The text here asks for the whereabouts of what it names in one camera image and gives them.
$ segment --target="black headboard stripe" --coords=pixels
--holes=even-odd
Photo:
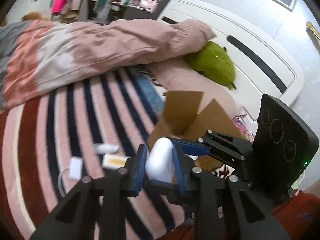
[[[174,20],[172,20],[172,19],[170,19],[170,18],[168,18],[168,17],[162,17],[161,20],[163,20],[164,22],[169,23],[169,24],[178,23],[178,22],[176,22],[176,21],[174,21]]]
[[[277,74],[265,63],[257,54],[255,54],[251,49],[244,45],[241,41],[235,37],[229,35],[227,40],[242,51],[249,59],[251,59],[276,85],[276,87],[283,94],[286,91],[287,86],[282,82],[282,80],[277,76]]]

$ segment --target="cardboard box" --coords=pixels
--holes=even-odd
[[[196,141],[207,130],[229,134],[241,138],[239,130],[230,120],[226,112],[216,100],[212,100],[200,113],[199,105],[203,92],[199,91],[169,91],[162,116],[159,118],[155,129],[150,134],[147,145],[149,149],[161,137],[184,138]],[[196,165],[202,168],[220,167],[221,162],[209,156],[198,158]]]

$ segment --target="headboard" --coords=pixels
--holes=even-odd
[[[256,26],[222,8],[199,0],[171,0],[158,21],[174,24],[196,19],[208,24],[226,47],[236,67],[236,90],[231,91],[247,112],[245,123],[255,134],[262,94],[290,106],[301,92],[303,72],[295,60]]]

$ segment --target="green pillow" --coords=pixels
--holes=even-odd
[[[229,89],[235,88],[233,84],[236,77],[235,66],[225,50],[217,43],[209,41],[200,51],[185,55],[184,60],[191,68],[212,81]]]

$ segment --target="bright pink object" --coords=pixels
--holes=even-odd
[[[66,0],[54,0],[53,5],[51,7],[51,13],[59,12],[64,6]]]

